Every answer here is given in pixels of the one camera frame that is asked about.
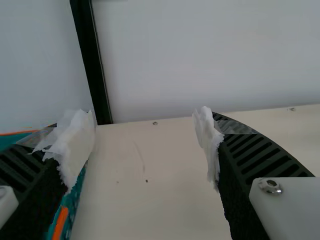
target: metal screw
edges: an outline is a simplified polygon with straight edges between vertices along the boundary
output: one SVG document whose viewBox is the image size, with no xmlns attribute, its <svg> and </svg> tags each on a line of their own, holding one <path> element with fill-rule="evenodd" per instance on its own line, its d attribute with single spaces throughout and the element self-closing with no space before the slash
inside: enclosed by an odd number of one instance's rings
<svg viewBox="0 0 320 240">
<path fill-rule="evenodd" d="M 262 191 L 270 195 L 278 196 L 283 193 L 280 183 L 271 178 L 261 178 L 258 186 Z"/>
</svg>

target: beige platform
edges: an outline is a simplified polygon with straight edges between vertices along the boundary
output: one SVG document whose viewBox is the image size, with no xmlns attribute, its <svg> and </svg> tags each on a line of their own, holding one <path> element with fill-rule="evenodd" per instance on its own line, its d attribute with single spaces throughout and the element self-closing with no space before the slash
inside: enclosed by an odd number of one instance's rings
<svg viewBox="0 0 320 240">
<path fill-rule="evenodd" d="M 320 105 L 225 113 L 320 176 Z M 97 127 L 71 240 L 230 240 L 192 118 Z"/>
</svg>

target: tissue paper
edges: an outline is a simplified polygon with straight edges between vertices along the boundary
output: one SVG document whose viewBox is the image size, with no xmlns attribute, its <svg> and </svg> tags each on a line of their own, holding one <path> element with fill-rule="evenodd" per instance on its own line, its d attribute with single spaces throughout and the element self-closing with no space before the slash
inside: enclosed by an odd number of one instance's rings
<svg viewBox="0 0 320 240">
<path fill-rule="evenodd" d="M 203 148 L 207 160 L 207 180 L 218 190 L 220 173 L 218 147 L 224 140 L 224 135 L 215 129 L 215 121 L 209 107 L 202 107 L 200 113 L 195 110 L 192 120 L 198 143 Z"/>
<path fill-rule="evenodd" d="M 43 161 L 54 158 L 69 193 L 76 184 L 78 175 L 89 158 L 95 144 L 93 113 L 67 110 L 56 128 L 34 148 L 45 152 Z"/>
</svg>

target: screw hole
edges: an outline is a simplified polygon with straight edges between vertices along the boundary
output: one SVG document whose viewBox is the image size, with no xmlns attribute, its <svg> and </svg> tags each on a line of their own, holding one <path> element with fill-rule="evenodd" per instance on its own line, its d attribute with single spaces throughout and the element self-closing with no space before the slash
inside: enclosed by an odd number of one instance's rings
<svg viewBox="0 0 320 240">
<path fill-rule="evenodd" d="M 277 183 L 276 183 L 275 181 L 273 181 L 273 180 L 267 180 L 266 182 L 267 182 L 268 185 L 271 186 L 271 187 L 277 186 Z"/>
</svg>

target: black metal frame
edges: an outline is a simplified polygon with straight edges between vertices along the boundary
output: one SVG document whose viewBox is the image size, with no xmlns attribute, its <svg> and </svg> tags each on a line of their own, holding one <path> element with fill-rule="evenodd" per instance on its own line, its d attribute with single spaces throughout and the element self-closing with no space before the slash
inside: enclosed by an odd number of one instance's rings
<svg viewBox="0 0 320 240">
<path fill-rule="evenodd" d="M 104 69 L 91 0 L 70 0 L 98 125 L 112 124 Z"/>
</svg>

